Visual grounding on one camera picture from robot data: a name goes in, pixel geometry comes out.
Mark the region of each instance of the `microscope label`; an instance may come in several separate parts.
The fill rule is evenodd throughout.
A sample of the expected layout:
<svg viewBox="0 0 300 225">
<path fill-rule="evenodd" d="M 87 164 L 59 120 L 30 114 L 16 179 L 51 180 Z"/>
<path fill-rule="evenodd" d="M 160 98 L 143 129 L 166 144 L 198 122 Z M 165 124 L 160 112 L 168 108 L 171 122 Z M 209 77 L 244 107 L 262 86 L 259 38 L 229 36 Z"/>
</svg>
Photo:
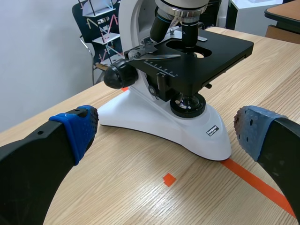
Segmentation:
<svg viewBox="0 0 300 225">
<path fill-rule="evenodd" d="M 217 126 L 213 126 L 211 129 L 209 129 L 209 131 L 207 131 L 206 133 L 208 134 L 209 137 L 213 136 L 217 131 L 219 130 L 219 128 Z"/>
</svg>

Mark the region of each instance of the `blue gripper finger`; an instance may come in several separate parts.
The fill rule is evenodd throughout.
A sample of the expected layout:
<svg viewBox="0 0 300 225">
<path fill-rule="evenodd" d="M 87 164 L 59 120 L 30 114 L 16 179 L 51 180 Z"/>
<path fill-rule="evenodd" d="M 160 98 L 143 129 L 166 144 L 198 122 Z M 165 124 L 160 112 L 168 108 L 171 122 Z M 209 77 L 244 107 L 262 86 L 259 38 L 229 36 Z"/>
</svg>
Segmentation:
<svg viewBox="0 0 300 225">
<path fill-rule="evenodd" d="M 242 149 L 254 161 L 257 161 L 260 156 L 271 122 L 281 117 L 286 118 L 286 116 L 253 105 L 244 106 L 238 110 L 234 117 L 235 133 Z"/>
<path fill-rule="evenodd" d="M 52 116 L 49 120 L 64 124 L 75 165 L 78 165 L 97 133 L 99 120 L 97 109 L 90 105 L 83 105 L 72 111 Z"/>
</svg>

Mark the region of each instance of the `table surface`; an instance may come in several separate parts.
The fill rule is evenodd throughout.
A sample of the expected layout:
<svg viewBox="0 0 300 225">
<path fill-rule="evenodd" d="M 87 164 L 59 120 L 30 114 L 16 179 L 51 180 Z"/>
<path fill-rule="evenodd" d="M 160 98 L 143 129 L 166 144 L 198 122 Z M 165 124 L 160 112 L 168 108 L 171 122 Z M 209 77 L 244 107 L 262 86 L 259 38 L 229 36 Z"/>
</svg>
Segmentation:
<svg viewBox="0 0 300 225">
<path fill-rule="evenodd" d="M 300 23 L 300 0 L 268 8 L 266 13 L 270 13 L 278 17 L 293 19 Z"/>
<path fill-rule="evenodd" d="M 233 117 L 258 105 L 300 122 L 300 45 L 222 28 L 210 31 L 253 41 L 252 56 L 201 90 L 222 116 L 231 159 L 279 190 L 243 151 Z M 100 107 L 121 90 L 100 83 L 0 134 L 0 146 L 24 138 L 48 118 L 79 105 Z M 170 173 L 177 180 L 166 186 Z M 94 144 L 62 182 L 45 225 L 296 225 L 296 219 L 220 162 L 168 140 L 115 127 L 98 129 Z"/>
</svg>

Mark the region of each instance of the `focus knob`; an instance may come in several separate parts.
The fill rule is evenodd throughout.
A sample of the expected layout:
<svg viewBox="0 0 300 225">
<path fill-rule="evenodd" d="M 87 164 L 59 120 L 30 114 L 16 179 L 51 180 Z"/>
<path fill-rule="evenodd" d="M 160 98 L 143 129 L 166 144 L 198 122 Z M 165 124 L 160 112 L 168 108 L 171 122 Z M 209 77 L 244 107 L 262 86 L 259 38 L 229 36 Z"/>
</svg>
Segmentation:
<svg viewBox="0 0 300 225">
<path fill-rule="evenodd" d="M 129 65 L 125 59 L 120 59 L 113 63 L 104 74 L 106 86 L 114 89 L 129 87 L 138 79 L 136 68 Z"/>
</svg>

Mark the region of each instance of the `objective lens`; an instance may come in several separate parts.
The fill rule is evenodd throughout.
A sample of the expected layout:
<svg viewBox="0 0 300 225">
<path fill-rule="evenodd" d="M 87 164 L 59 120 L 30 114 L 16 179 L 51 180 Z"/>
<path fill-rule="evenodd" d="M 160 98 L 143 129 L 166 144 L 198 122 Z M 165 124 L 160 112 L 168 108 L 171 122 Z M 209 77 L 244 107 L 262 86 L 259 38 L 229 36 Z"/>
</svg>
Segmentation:
<svg viewBox="0 0 300 225">
<path fill-rule="evenodd" d="M 173 19 L 174 16 L 165 13 L 161 9 L 158 9 L 155 21 L 150 31 L 151 40 L 154 42 L 161 42 L 164 40 Z"/>
<path fill-rule="evenodd" d="M 198 42 L 199 17 L 183 18 L 182 42 L 186 48 L 193 48 Z"/>
</svg>

